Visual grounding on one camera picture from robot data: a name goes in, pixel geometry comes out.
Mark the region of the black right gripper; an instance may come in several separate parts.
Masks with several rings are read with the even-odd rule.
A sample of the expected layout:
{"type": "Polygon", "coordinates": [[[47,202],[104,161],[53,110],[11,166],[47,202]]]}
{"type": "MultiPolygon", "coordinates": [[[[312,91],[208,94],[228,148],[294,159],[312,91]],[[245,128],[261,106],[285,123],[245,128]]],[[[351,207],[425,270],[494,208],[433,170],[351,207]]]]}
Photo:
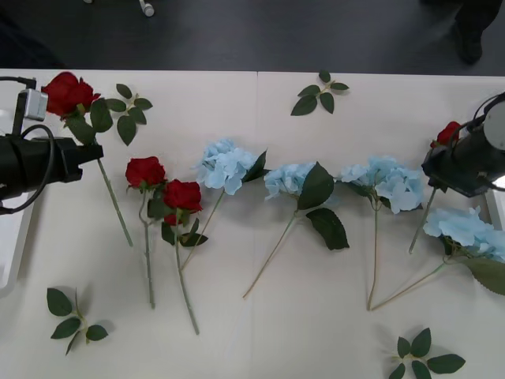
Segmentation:
{"type": "Polygon", "coordinates": [[[454,190],[465,197],[475,197],[495,188],[486,170],[460,162],[447,149],[428,152],[421,167],[428,184],[444,193],[454,190]]]}

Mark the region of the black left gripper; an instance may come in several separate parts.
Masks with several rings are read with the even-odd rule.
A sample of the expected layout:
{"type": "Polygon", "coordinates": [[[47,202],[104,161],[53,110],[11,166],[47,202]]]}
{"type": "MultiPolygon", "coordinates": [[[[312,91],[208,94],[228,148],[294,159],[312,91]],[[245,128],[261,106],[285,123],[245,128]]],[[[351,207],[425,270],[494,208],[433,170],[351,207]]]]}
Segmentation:
{"type": "Polygon", "coordinates": [[[101,145],[78,146],[74,139],[70,137],[56,137],[53,139],[53,145],[54,158],[49,183],[80,181],[83,174],[80,166],[104,157],[101,145]]]}

